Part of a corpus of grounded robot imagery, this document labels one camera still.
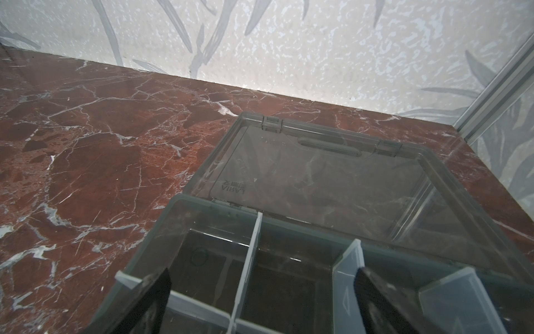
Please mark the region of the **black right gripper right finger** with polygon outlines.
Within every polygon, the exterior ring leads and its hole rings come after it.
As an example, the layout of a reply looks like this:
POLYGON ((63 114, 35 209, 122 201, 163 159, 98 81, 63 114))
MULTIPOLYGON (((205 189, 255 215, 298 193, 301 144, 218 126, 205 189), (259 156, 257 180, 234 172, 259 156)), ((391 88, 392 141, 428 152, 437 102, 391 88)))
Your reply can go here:
POLYGON ((372 269, 359 268, 353 286, 367 333, 444 332, 372 269))

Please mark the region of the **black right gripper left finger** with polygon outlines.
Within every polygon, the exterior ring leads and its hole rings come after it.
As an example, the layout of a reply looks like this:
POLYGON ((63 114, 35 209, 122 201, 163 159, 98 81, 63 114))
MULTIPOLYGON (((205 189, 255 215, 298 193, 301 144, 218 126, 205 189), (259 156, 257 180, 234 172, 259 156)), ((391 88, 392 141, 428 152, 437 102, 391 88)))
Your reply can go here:
POLYGON ((167 268, 137 279, 119 271, 115 279, 133 287, 112 313, 110 333, 159 333, 171 290, 167 268))

